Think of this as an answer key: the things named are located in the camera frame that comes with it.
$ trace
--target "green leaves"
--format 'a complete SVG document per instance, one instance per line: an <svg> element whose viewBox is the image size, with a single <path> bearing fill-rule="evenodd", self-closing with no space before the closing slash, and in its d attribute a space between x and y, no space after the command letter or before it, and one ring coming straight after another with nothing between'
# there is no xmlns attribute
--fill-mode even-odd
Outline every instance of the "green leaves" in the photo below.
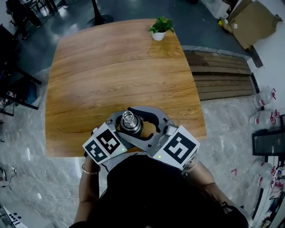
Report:
<svg viewBox="0 0 285 228"><path fill-rule="evenodd" d="M164 33L167 30L170 30L174 33L172 20L166 19L165 17L156 18L156 23L152 25L148 31L153 33Z"/></svg>

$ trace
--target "gray floor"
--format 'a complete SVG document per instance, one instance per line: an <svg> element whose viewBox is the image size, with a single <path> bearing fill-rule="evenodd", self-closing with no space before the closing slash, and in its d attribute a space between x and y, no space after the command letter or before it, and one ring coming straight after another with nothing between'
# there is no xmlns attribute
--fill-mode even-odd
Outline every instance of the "gray floor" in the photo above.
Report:
<svg viewBox="0 0 285 228"><path fill-rule="evenodd" d="M218 25L218 20L201 2L191 5L187 0L164 0L163 3L160 0L99 0L98 8L102 14L111 14L115 21L165 16L173 20L181 45L247 55L234 36ZM30 74L50 67L59 39L85 29L94 12L91 0L79 0L52 16L46 15L47 11L42 9L38 16L45 22L43 26L39 29L32 27L29 39L20 41L18 66Z"/></svg>
<svg viewBox="0 0 285 228"><path fill-rule="evenodd" d="M84 158L48 158L45 155L45 96L49 69L36 75L44 83L39 87L39 110L17 107L15 116L5 116L0 138L0 163L12 175L11 190L1 189L0 204L21 201L57 228L73 223L78 206L80 166ZM208 138L201 140L197 153L209 168L218 186L238 206L253 214L260 189L252 185L250 170L257 158L252 155L249 117L256 112L252 97L202 102ZM106 187L106 171L100 172L100 192Z"/></svg>

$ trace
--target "chair leg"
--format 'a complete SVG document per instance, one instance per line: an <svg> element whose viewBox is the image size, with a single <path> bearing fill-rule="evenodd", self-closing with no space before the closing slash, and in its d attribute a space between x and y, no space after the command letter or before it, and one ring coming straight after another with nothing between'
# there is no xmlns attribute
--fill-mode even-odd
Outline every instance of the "chair leg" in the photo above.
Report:
<svg viewBox="0 0 285 228"><path fill-rule="evenodd" d="M20 105L26 106L26 107L31 108L31 109L35 109L35 110L39 109L39 107L36 107L34 105L30 105L30 104L28 104L26 102L20 101L19 99L11 97L11 96L8 96L8 95L4 95L3 98L6 98L7 100L10 100L12 102L18 103Z"/></svg>
<svg viewBox="0 0 285 228"><path fill-rule="evenodd" d="M40 11L40 7L39 7L38 3L36 3L36 8L37 8L37 10L39 12Z"/></svg>
<svg viewBox="0 0 285 228"><path fill-rule="evenodd" d="M37 80L32 75L30 75L27 72L23 71L21 68L16 66L15 70L18 71L19 73L21 73L22 75L24 75L25 77L27 77L28 79L30 79L31 81L34 81L35 83L41 85L41 81Z"/></svg>
<svg viewBox="0 0 285 228"><path fill-rule="evenodd" d="M42 6L45 6L42 0L39 0L39 2L41 3Z"/></svg>
<svg viewBox="0 0 285 228"><path fill-rule="evenodd" d="M2 113L4 115L8 115L8 116L14 116L13 113L5 112L5 111L2 111L2 110L0 110L0 113Z"/></svg>

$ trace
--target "wooden bench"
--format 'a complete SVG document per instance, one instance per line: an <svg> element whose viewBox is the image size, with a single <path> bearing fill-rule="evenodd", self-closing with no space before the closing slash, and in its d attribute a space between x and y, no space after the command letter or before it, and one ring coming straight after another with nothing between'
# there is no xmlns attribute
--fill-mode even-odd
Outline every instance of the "wooden bench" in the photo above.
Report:
<svg viewBox="0 0 285 228"><path fill-rule="evenodd" d="M252 73L245 59L197 51L184 53L201 101L254 93L250 80Z"/></svg>

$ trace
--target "metal bottle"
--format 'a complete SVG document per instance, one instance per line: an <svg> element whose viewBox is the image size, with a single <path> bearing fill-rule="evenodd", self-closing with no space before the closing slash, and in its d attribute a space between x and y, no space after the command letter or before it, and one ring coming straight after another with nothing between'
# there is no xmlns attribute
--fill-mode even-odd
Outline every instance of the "metal bottle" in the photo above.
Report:
<svg viewBox="0 0 285 228"><path fill-rule="evenodd" d="M121 118L121 130L140 135L143 130L143 121L131 111L125 111Z"/></svg>

